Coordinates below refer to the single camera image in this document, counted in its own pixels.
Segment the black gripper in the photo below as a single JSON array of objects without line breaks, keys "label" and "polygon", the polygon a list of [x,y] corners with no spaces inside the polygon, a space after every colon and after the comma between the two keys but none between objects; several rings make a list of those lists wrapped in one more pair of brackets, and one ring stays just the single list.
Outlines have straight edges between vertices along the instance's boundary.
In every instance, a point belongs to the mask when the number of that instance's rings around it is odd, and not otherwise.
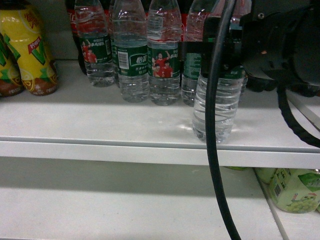
[{"label": "black gripper", "polygon": [[274,81],[304,97],[320,93],[320,3],[317,0],[254,0],[249,12],[232,26],[237,1],[214,5],[200,41],[178,45],[187,54],[204,55],[204,68],[216,54],[218,64],[240,64],[253,79]]}]

